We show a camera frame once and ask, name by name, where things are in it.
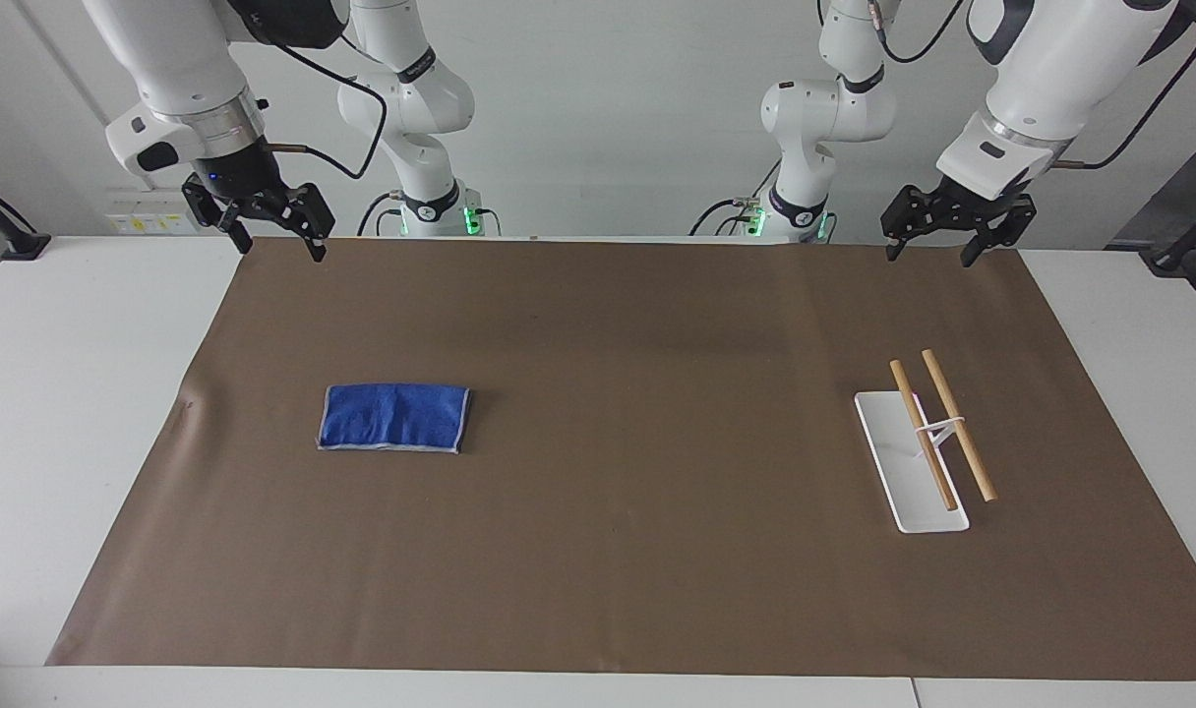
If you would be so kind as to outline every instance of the blue towel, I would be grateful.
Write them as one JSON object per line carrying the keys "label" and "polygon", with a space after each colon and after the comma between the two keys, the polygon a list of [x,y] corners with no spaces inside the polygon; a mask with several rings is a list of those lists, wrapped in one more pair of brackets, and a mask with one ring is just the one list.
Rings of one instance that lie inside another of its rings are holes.
{"label": "blue towel", "polygon": [[471,391],[453,385],[332,385],[319,450],[413,450],[458,453]]}

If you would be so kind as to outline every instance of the white stand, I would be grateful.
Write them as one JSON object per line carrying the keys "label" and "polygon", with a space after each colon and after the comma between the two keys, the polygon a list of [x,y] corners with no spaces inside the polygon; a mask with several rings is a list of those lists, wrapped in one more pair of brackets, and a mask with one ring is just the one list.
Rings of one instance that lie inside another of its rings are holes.
{"label": "white stand", "polygon": [[[970,527],[970,518],[960,503],[944,453],[939,451],[940,445],[956,434],[960,417],[926,423],[922,399],[916,396],[914,399],[925,423],[921,427],[914,427],[909,421],[904,398],[897,390],[862,391],[855,395],[855,410],[860,414],[873,463],[878,465],[878,477],[886,489],[886,501],[895,515],[895,525],[902,533],[962,532]],[[956,511],[945,509],[944,496],[922,454],[922,445],[917,443],[917,432],[923,429],[933,432],[934,453],[948,478],[952,498],[957,501]]]}

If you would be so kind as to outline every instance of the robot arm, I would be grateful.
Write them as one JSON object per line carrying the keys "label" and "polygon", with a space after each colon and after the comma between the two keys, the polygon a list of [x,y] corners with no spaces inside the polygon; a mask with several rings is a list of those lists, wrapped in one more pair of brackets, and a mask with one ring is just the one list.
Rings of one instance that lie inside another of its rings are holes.
{"label": "robot arm", "polygon": [[1177,0],[975,0],[970,35],[997,80],[939,158],[939,188],[908,185],[883,214],[889,258],[939,228],[977,232],[965,266],[1017,243],[1035,219],[1021,190],[1082,133],[1092,108],[1165,48],[1176,11]]}
{"label": "robot arm", "polygon": [[[880,0],[895,19],[899,0]],[[832,0],[819,42],[835,80],[787,80],[764,94],[764,129],[782,147],[782,167],[761,194],[764,233],[804,240],[822,216],[836,165],[826,141],[883,139],[895,124],[895,94],[884,84],[884,53],[868,0]]]}
{"label": "robot arm", "polygon": [[[454,179],[450,153],[433,134],[457,133],[471,124],[476,100],[466,81],[438,57],[423,35],[414,0],[354,0],[352,23],[365,53],[383,71],[361,75],[361,84],[390,104],[382,147],[402,181],[405,228],[413,236],[464,236],[472,232],[480,196]],[[374,135],[379,109],[350,86],[338,93],[341,115],[366,135]]]}
{"label": "robot arm", "polygon": [[108,127],[108,144],[134,175],[190,163],[184,196],[240,254],[239,219],[264,219],[303,239],[315,261],[335,225],[315,184],[292,189],[267,148],[264,121],[228,41],[252,37],[323,48],[347,22],[342,0],[85,0],[109,49],[139,86],[140,103]]}

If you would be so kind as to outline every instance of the table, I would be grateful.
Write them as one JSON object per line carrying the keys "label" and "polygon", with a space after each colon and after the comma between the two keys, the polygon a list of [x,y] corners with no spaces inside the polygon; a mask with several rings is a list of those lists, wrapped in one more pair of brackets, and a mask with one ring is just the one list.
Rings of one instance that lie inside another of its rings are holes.
{"label": "table", "polygon": [[[1135,256],[1024,257],[1196,559],[1196,295]],[[41,667],[236,263],[220,238],[104,237],[1,266],[0,706],[1196,706],[1196,684]]]}

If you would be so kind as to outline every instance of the wooden stick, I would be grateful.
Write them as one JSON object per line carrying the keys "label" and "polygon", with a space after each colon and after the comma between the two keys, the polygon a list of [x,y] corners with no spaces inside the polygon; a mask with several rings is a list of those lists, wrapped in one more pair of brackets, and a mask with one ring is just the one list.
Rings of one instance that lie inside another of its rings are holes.
{"label": "wooden stick", "polygon": [[[944,399],[944,408],[948,409],[948,417],[962,417],[960,408],[957,407],[957,397],[952,395],[948,380],[944,377],[944,370],[939,366],[939,358],[934,355],[934,352],[926,349],[922,350],[922,359],[926,359],[926,366],[930,368],[930,378],[934,379],[934,386],[939,390],[939,398]],[[982,458],[978,456],[978,447],[975,446],[975,439],[970,435],[970,429],[966,428],[964,421],[957,422],[957,438],[960,439],[960,448],[966,453],[970,471],[975,474],[978,492],[983,493],[983,501],[995,501],[999,495],[995,494],[995,487],[988,476],[988,468],[983,465]]]}
{"label": "wooden stick", "polygon": [[[913,398],[913,386],[909,385],[909,377],[904,373],[904,364],[901,364],[899,359],[895,359],[891,362],[891,373],[895,374],[895,385],[899,386],[899,393],[904,396],[904,408],[908,408],[913,427],[919,428],[925,426],[926,421],[922,420],[922,414],[917,411],[916,398]],[[934,483],[939,486],[939,494],[944,496],[944,506],[947,506],[950,512],[956,512],[957,500],[952,496],[948,476],[944,474],[944,468],[939,465],[939,453],[934,448],[929,432],[919,429],[916,432],[916,440],[922,445],[922,454],[926,454],[926,460],[930,463],[930,472],[934,474]]]}

